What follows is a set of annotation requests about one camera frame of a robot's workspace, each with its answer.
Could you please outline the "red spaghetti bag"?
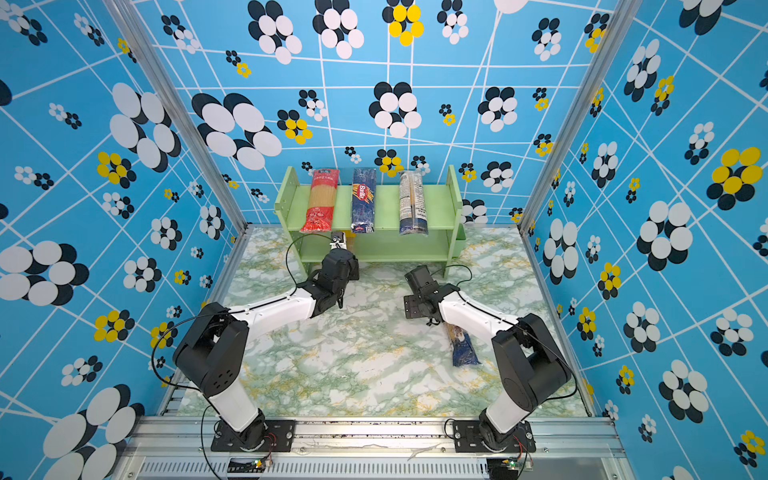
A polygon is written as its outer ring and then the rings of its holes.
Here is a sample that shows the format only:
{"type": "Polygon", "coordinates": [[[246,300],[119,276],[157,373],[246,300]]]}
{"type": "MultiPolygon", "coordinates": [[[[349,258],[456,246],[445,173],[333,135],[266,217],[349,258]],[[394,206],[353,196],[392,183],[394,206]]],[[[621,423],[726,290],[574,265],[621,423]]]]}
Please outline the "red spaghetti bag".
{"type": "Polygon", "coordinates": [[[337,169],[313,172],[302,233],[331,231],[339,180],[340,171],[337,169]]]}

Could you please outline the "blue clear spaghetti bag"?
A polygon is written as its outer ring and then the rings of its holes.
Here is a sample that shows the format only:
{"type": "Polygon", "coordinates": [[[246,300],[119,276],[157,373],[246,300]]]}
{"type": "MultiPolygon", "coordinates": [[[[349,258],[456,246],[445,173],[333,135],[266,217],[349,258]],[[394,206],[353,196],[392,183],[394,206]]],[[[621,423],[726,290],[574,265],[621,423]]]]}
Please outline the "blue clear spaghetti bag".
{"type": "Polygon", "coordinates": [[[450,323],[445,323],[444,326],[451,343],[453,366],[478,365],[479,360],[469,334],[464,329],[450,323]]]}

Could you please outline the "blue Barilla spaghetti box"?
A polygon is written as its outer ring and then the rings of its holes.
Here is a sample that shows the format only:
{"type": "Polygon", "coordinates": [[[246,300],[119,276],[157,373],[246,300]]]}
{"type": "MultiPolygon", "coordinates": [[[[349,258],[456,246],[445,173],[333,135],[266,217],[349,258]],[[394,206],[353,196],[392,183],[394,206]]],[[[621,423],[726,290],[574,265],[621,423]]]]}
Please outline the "blue Barilla spaghetti box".
{"type": "Polygon", "coordinates": [[[374,232],[376,170],[355,168],[352,181],[351,231],[355,234],[374,232]]]}

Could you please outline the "clear white label spaghetti bag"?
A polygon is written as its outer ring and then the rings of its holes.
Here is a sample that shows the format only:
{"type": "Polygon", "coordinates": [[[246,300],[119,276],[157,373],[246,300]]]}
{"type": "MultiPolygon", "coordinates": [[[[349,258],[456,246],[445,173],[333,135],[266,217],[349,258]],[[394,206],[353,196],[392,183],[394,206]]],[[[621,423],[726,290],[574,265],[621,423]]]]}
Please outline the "clear white label spaghetti bag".
{"type": "Polygon", "coordinates": [[[399,184],[399,233],[428,234],[428,219],[422,175],[402,172],[399,184]]]}

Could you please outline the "yellow spaghetti bag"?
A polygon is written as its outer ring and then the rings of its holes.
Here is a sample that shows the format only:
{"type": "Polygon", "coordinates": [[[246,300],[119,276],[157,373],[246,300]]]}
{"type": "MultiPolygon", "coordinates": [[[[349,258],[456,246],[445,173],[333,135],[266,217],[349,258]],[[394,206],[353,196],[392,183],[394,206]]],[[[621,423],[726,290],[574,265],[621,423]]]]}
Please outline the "yellow spaghetti bag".
{"type": "Polygon", "coordinates": [[[342,231],[344,248],[352,251],[356,235],[350,231],[342,231]]]}

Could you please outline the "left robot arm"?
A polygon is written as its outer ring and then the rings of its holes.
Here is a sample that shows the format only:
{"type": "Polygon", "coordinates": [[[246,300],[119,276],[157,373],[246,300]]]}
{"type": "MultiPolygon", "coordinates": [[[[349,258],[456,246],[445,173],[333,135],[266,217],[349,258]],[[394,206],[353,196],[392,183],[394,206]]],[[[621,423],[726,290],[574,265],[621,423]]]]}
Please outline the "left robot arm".
{"type": "Polygon", "coordinates": [[[173,362],[218,414],[224,449],[255,451],[269,438],[264,413],[239,380],[247,344],[289,323],[341,308],[348,283],[358,278],[357,258],[334,248],[292,292],[235,310],[212,302],[195,317],[173,362]]]}

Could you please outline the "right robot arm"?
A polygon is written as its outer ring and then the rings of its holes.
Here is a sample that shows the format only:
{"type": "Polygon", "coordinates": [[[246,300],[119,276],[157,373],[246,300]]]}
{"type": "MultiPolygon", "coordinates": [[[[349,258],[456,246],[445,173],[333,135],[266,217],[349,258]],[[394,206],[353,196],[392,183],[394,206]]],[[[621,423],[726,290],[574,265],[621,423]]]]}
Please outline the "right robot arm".
{"type": "Polygon", "coordinates": [[[525,437],[523,424],[573,376],[545,322],[535,314],[505,315],[435,280],[425,265],[405,274],[412,291],[404,297],[406,317],[457,326],[492,346],[503,392],[479,415],[484,446],[505,450],[525,437]]]}

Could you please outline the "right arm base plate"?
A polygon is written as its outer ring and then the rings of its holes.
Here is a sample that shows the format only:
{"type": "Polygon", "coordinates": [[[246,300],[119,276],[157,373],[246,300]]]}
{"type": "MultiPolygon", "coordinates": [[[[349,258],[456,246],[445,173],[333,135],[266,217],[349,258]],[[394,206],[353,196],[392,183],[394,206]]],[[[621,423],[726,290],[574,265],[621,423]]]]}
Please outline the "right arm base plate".
{"type": "Polygon", "coordinates": [[[458,453],[526,454],[537,450],[531,425],[518,423],[507,433],[499,433],[489,421],[452,420],[449,436],[458,453]]]}

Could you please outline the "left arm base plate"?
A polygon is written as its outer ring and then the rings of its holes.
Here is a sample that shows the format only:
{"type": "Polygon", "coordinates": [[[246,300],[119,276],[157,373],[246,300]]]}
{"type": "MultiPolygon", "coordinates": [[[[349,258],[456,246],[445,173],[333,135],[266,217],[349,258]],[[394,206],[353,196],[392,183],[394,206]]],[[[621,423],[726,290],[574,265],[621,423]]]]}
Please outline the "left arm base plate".
{"type": "Polygon", "coordinates": [[[295,420],[256,421],[243,432],[235,432],[223,420],[214,425],[213,452],[290,452],[295,437],[295,420]]]}

